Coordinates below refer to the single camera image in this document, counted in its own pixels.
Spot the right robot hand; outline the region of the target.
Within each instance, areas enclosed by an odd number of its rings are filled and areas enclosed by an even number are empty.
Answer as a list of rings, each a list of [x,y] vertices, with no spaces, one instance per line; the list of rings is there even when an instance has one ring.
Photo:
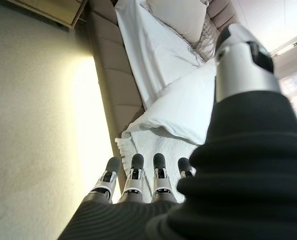
[[[111,204],[92,190],[61,240],[297,240],[297,117],[270,54],[242,25],[216,47],[215,102],[205,143],[181,164],[183,203],[160,190]]]

